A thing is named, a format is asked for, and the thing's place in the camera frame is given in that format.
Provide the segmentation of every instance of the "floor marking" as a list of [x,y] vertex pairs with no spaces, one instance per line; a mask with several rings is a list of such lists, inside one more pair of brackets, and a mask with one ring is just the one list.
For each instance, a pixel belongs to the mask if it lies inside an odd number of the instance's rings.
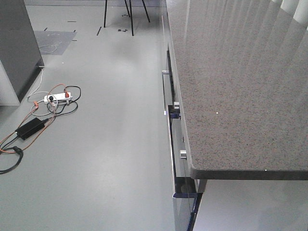
[[97,32],[97,34],[96,34],[96,36],[98,36],[98,34],[100,33],[101,28],[102,28],[102,27],[100,27],[100,28],[99,28],[99,30],[98,30],[98,32]]

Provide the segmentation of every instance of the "cable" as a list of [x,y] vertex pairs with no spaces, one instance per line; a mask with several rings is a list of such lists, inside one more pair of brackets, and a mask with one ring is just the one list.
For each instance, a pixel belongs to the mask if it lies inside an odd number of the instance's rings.
[[[9,134],[7,137],[5,137],[2,141],[0,141],[0,154],[2,153],[7,153],[7,154],[18,154],[19,155],[19,158],[18,158],[18,161],[16,162],[15,165],[13,165],[12,167],[8,168],[8,169],[5,169],[5,170],[0,170],[0,174],[4,174],[4,173],[7,173],[7,172],[10,172],[12,171],[13,169],[15,169],[21,162],[23,156],[24,156],[24,150],[26,150],[27,148],[29,148],[34,142],[35,140],[55,121],[56,117],[58,116],[64,116],[64,115],[67,115],[67,114],[71,114],[73,112],[75,112],[77,109],[78,109],[78,103],[76,102],[77,100],[80,99],[81,97],[81,88],[78,87],[78,86],[65,86],[64,84],[58,84],[56,86],[54,86],[49,92],[47,91],[39,91],[39,92],[36,92],[40,86],[41,86],[41,83],[42,83],[42,77],[43,77],[43,72],[42,72],[42,76],[41,76],[41,81],[39,83],[39,86],[30,94],[27,96],[27,101],[29,102],[29,98],[35,94],[39,94],[39,93],[47,93],[47,95],[51,95],[53,96],[53,100],[56,100],[56,103],[53,103],[51,100],[49,100],[48,104],[47,104],[47,110],[48,110],[48,113],[46,114],[43,114],[43,115],[37,115],[35,114],[34,112],[36,110],[38,110],[38,107],[39,107],[39,103],[43,102],[44,100],[40,100],[40,101],[34,101],[34,105],[31,107],[31,110],[30,112],[24,117],[24,119],[22,120],[22,122],[19,124],[19,126],[17,128],[20,128],[21,125],[31,116],[31,115],[34,115],[34,116],[46,116],[46,115],[49,115],[49,114],[52,114],[52,117],[50,118],[46,118],[45,120],[43,120],[42,122],[45,124],[45,127],[38,133],[38,135],[23,149],[17,147],[17,146],[14,146],[14,147],[9,147],[7,148],[8,145],[12,144],[13,142],[15,142],[19,137],[16,136],[14,139],[12,139],[11,141],[9,141],[8,143],[6,143],[2,148],[1,146],[15,133],[15,132],[12,132],[11,134]],[[78,88],[79,89],[79,96],[77,97],[77,99],[75,100],[69,100],[68,101],[68,104],[67,104],[67,101],[59,101],[56,99],[56,97],[51,94],[51,92],[58,86],[64,86],[64,92],[65,92],[65,95],[68,94],[67,92],[67,88]],[[68,106],[70,106],[71,104],[75,104],[75,108],[69,112],[65,112],[63,113],[64,109]]]
[[40,76],[39,85],[38,85],[38,87],[37,87],[30,95],[27,96],[27,100],[29,99],[30,96],[34,95],[34,93],[35,93],[35,92],[40,88],[40,86],[42,85],[43,76],[44,76],[44,70],[41,69],[41,71],[42,71],[42,74],[41,74],[41,76]]
[[5,144],[4,146],[3,146],[3,149],[5,149],[7,146],[9,146],[11,143],[14,143],[17,139],[18,139],[19,137],[18,136],[16,136],[14,139],[12,139],[10,142],[8,142],[7,144]]
[[13,153],[18,154],[18,155],[19,155],[19,158],[18,158],[16,164],[14,164],[12,167],[7,168],[7,169],[5,169],[5,170],[0,170],[0,175],[1,175],[1,174],[8,173],[8,172],[14,170],[15,168],[17,168],[17,166],[20,164],[21,160],[22,160],[23,157],[24,157],[24,152],[23,152],[23,150],[21,150],[21,149],[18,148],[17,146],[14,146],[14,147],[12,147],[12,148],[6,148],[5,150],[6,150],[6,151],[7,151],[7,150],[14,150]]
[[[67,89],[67,88],[78,88],[78,89],[79,89],[79,96],[78,96],[77,99],[75,99],[75,100],[70,100],[70,101],[69,101],[69,105],[67,105],[66,101],[59,100],[59,105],[58,105],[58,106],[59,106],[59,107],[62,106],[62,109],[61,109],[60,111],[56,112],[56,116],[55,116],[55,117],[59,117],[59,116],[64,116],[64,115],[67,115],[67,114],[71,114],[71,113],[75,112],[75,111],[78,109],[78,103],[77,103],[76,101],[79,100],[80,97],[81,97],[81,88],[78,87],[78,86],[67,86],[66,89]],[[74,108],[73,110],[69,111],[69,112],[62,113],[62,112],[64,111],[64,109],[65,109],[66,107],[70,106],[70,104],[72,104],[72,103],[74,103],[74,104],[76,105],[75,108]],[[51,112],[49,105],[47,105],[47,110],[48,110],[49,112]]]
[[[53,49],[53,51],[42,51],[40,48],[41,47],[54,47],[54,49]],[[56,50],[58,49],[58,47],[56,46],[56,45],[42,45],[42,46],[39,46],[39,52],[43,52],[43,54],[44,53],[46,53],[46,54],[50,54],[50,53],[53,53],[53,52],[55,52]]]

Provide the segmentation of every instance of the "drawer handle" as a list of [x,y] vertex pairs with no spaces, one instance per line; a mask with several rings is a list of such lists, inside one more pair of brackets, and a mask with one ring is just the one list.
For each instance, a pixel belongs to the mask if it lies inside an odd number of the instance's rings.
[[169,71],[162,71],[162,78],[163,78],[163,95],[164,95],[164,114],[166,115],[166,95],[165,95],[165,81],[164,75],[170,75]]

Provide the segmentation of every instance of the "metal knob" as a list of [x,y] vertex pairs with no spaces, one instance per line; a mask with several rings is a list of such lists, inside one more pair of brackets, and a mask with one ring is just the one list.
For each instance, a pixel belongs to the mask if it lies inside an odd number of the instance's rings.
[[187,160],[186,150],[180,150],[180,158]]
[[173,102],[174,109],[180,109],[180,103],[179,102]]

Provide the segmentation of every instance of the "extension cord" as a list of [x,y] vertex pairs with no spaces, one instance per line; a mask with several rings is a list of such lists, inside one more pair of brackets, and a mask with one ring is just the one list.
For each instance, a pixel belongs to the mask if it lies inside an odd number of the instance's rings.
[[53,100],[52,101],[60,101],[60,100],[64,100],[66,101],[67,103],[72,99],[72,94],[70,92],[67,92],[69,97],[65,97],[65,92],[64,93],[60,93],[60,94],[53,94],[53,95],[45,95],[44,97],[44,103],[45,104],[48,104],[50,101],[49,101],[49,98],[50,97],[53,97]]

